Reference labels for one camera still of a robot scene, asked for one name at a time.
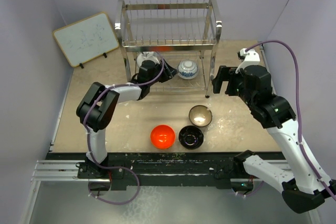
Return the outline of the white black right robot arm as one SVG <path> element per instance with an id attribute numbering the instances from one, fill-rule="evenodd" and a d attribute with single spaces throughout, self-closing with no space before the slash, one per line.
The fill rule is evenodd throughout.
<path id="1" fill-rule="evenodd" d="M 287 206 L 298 214 L 316 209 L 335 196 L 335 180 L 304 140 L 299 117 L 289 102 L 273 93 L 267 69 L 260 65 L 244 69 L 220 66 L 212 81 L 214 93 L 220 93 L 223 82 L 228 83 L 225 94 L 242 99 L 253 118 L 276 141 L 290 167 L 287 172 L 247 150 L 234 157 L 234 173 L 260 178 L 279 191 Z"/>

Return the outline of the blue white patterned bowl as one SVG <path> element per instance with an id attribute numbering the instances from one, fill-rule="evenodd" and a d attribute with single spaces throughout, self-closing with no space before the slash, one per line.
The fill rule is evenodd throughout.
<path id="1" fill-rule="evenodd" d="M 198 75 L 198 65 L 193 60 L 182 60 L 177 67 L 178 76 L 185 80 L 194 79 Z"/>

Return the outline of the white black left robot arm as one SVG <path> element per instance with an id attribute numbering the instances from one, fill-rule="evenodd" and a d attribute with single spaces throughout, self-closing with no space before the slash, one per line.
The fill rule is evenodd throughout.
<path id="1" fill-rule="evenodd" d="M 108 172 L 106 128 L 112 120 L 116 106 L 122 102 L 142 100 L 149 94 L 152 85 L 167 82 L 176 74 L 177 69 L 164 59 L 158 63 L 145 60 L 138 73 L 127 83 L 106 86 L 94 82 L 90 86 L 77 107 L 76 115 L 86 129 L 86 156 L 92 162 L 89 168 L 91 174 L 102 178 Z"/>

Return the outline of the white ceramic bowl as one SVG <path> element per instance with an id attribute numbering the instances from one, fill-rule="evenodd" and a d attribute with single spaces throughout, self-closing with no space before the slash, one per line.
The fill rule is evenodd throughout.
<path id="1" fill-rule="evenodd" d="M 160 63 L 157 56 L 158 54 L 155 51 L 141 52 L 137 56 L 136 64 L 138 67 L 140 67 L 142 65 L 142 62 L 146 60 L 153 61 L 154 63 Z"/>

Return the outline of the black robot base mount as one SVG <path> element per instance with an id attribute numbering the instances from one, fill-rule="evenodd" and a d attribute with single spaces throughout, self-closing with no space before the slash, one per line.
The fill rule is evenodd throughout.
<path id="1" fill-rule="evenodd" d="M 46 160 L 60 165 L 58 171 L 74 172 L 73 179 L 97 183 L 107 190 L 128 186 L 215 187 L 251 182 L 234 162 L 236 152 L 109 153 L 111 172 L 97 171 L 84 163 L 84 153 L 49 153 Z"/>

